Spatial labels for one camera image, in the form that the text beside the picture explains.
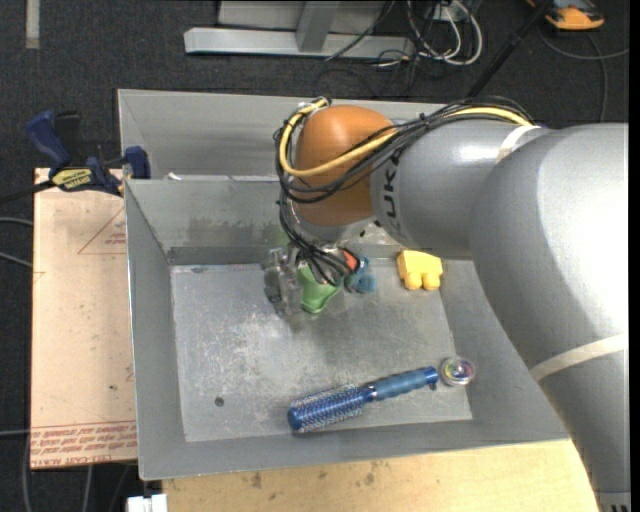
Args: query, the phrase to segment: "gray carpet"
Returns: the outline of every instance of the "gray carpet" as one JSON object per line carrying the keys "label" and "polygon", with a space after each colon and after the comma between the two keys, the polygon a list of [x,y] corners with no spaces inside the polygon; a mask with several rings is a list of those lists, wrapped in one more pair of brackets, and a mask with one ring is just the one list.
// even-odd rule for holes
{"label": "gray carpet", "polygon": [[[452,69],[425,63],[407,91],[405,76],[382,72],[349,59],[186,56],[183,33],[209,26],[214,2],[126,0],[41,0],[40,49],[25,48],[25,2],[0,3],[0,179],[2,192],[31,184],[31,169],[48,160],[28,143],[24,128],[36,113],[77,110],[89,151],[100,144],[118,151],[115,93],[119,88],[191,90],[282,96],[327,94],[341,98],[446,103],[464,97],[531,9],[524,0],[485,0],[477,18],[486,51],[472,66]],[[399,2],[377,32],[405,34]],[[607,22],[591,34],[603,54],[629,45],[629,0],[598,0]],[[545,37],[564,51],[596,55],[585,34]],[[487,85],[484,94],[519,102],[553,128],[576,123],[628,121],[629,55],[604,61],[577,60],[543,44],[533,30]],[[0,216],[32,219],[33,201],[0,206]],[[32,234],[0,224],[0,252],[31,259]],[[29,421],[31,276],[27,268],[0,259],[0,431]],[[0,510],[23,510],[21,484],[24,436],[0,438]],[[122,466],[96,467],[90,510],[106,511]],[[29,477],[34,510],[79,511],[86,470],[37,472]],[[135,471],[125,475],[121,493],[140,492]]]}

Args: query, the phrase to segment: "wooden table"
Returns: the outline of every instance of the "wooden table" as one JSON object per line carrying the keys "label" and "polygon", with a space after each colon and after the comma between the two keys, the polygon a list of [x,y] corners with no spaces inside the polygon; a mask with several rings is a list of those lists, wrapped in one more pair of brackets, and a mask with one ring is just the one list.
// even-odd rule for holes
{"label": "wooden table", "polygon": [[598,510],[571,441],[163,481],[170,512]]}

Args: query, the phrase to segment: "yellow toy block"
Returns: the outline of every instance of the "yellow toy block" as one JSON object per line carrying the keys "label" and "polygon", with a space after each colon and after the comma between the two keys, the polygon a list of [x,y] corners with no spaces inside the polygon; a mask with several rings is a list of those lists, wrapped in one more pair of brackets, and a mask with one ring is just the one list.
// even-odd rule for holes
{"label": "yellow toy block", "polygon": [[408,290],[437,290],[443,273],[442,260],[419,251],[402,251],[398,254],[398,274]]}

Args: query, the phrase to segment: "orange object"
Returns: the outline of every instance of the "orange object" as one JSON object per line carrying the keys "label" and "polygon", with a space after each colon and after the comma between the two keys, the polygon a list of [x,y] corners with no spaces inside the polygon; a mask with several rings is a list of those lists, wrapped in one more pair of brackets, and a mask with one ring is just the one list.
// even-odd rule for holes
{"label": "orange object", "polygon": [[[326,163],[342,155],[376,131],[392,123],[374,110],[352,105],[327,107],[313,114],[305,123],[296,144],[294,164],[296,168],[307,169]],[[325,185],[343,176],[359,159],[353,159],[315,176],[295,178],[297,186]],[[344,184],[347,189],[333,196],[311,204],[296,204],[296,211],[307,222],[319,226],[340,226],[364,220],[373,215],[369,194],[369,177],[360,177]]]}
{"label": "orange object", "polygon": [[[536,6],[535,0],[527,0],[527,3]],[[587,0],[564,7],[554,6],[545,18],[560,30],[593,30],[604,23],[602,12]]]}
{"label": "orange object", "polygon": [[351,270],[356,270],[358,268],[358,260],[355,259],[349,252],[347,251],[342,251],[342,254],[344,256],[345,262],[347,264],[347,266],[351,269]]}

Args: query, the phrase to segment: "yellow cable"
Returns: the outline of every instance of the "yellow cable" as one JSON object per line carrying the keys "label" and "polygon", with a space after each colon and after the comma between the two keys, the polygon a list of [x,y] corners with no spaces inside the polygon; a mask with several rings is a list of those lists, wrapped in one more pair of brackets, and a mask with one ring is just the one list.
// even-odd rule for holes
{"label": "yellow cable", "polygon": [[377,139],[374,139],[371,142],[368,142],[364,146],[361,146],[357,149],[349,151],[348,153],[345,153],[344,155],[341,155],[338,158],[330,160],[329,162],[326,162],[317,167],[312,167],[310,169],[294,169],[289,165],[289,162],[287,161],[287,141],[289,140],[289,137],[293,133],[293,130],[298,124],[298,122],[300,122],[302,118],[311,114],[315,110],[316,110],[316,107],[312,105],[309,105],[307,107],[304,107],[298,110],[289,119],[289,122],[286,124],[284,131],[282,132],[278,158],[280,159],[280,165],[282,166],[282,169],[288,174],[291,174],[292,176],[315,176],[317,174],[322,174],[324,172],[335,169],[336,167],[343,165],[349,162],[350,160],[353,160],[360,156],[364,156],[367,153],[373,151],[374,149],[380,147],[382,144],[384,144],[387,140],[389,140],[395,134],[395,131],[394,131],[393,133],[390,133],[388,135],[382,135]]}
{"label": "yellow cable", "polygon": [[[323,98],[321,100],[313,102],[311,105],[308,105],[299,109],[293,116],[289,118],[282,132],[282,137],[280,139],[280,147],[278,152],[280,165],[282,166],[282,169],[286,173],[292,176],[315,176],[318,174],[322,174],[324,172],[335,169],[336,167],[343,165],[349,162],[350,160],[366,155],[370,151],[373,151],[374,149],[383,145],[387,140],[392,138],[395,134],[395,132],[393,132],[388,135],[382,135],[377,139],[374,139],[371,142],[368,142],[367,144],[357,149],[351,150],[345,153],[344,155],[339,156],[338,158],[330,160],[329,162],[325,162],[322,165],[312,167],[310,169],[294,169],[289,165],[289,162],[287,160],[288,140],[291,137],[293,130],[295,129],[295,127],[298,125],[299,122],[301,122],[305,117],[307,117],[311,113],[315,112],[315,110],[317,110],[319,107],[326,106],[326,105],[328,105],[328,102]],[[524,117],[521,117],[518,114],[515,114],[509,110],[503,110],[498,107],[469,107],[464,110],[460,110],[458,112],[447,114],[444,117],[453,117],[453,116],[464,115],[464,114],[490,114],[490,115],[502,117],[504,119],[511,121],[514,124],[518,124],[521,126],[533,125],[531,121],[525,119]]]}
{"label": "yellow cable", "polygon": [[521,126],[532,126],[533,123],[528,119],[525,119],[518,114],[511,112],[510,110],[504,110],[497,107],[469,107],[464,110],[459,110],[457,112],[453,112],[452,114],[447,114],[444,117],[452,117],[459,116],[464,114],[490,114],[498,117],[503,117],[508,119],[512,123],[519,124]]}

